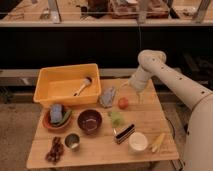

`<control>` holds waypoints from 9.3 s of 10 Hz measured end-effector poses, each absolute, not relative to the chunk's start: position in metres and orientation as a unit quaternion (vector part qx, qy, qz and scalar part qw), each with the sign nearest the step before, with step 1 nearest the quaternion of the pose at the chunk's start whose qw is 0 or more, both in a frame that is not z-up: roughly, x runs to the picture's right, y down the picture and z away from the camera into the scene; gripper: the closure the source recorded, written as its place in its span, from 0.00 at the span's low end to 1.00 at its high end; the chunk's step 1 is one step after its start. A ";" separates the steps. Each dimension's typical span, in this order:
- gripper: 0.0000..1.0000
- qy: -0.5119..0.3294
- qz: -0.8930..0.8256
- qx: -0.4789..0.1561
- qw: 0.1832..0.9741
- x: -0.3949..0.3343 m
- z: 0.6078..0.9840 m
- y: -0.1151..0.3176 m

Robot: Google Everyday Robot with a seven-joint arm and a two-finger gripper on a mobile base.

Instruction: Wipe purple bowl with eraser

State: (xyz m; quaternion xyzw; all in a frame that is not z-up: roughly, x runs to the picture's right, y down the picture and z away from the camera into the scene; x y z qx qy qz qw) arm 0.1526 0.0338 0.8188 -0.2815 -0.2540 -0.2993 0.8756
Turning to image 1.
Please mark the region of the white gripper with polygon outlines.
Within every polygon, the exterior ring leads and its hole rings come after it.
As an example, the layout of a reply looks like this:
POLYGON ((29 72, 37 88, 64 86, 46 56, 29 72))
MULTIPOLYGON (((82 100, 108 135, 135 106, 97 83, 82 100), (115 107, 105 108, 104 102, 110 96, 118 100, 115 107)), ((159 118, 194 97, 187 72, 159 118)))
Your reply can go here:
POLYGON ((138 67, 137 70, 132 74, 129 79, 129 85, 138 93, 139 103, 143 103, 143 93, 142 91, 146 88, 149 79, 152 77, 152 74, 142 67, 138 67))

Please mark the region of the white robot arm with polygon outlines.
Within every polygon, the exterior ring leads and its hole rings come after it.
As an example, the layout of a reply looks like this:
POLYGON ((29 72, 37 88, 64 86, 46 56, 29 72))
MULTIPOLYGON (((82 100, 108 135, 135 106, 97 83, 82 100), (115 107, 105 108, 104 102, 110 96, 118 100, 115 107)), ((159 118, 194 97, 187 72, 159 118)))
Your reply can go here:
POLYGON ((165 64, 166 54, 143 50, 129 84, 142 92, 152 76, 158 77, 191 111, 182 171, 213 171, 213 91, 165 64))

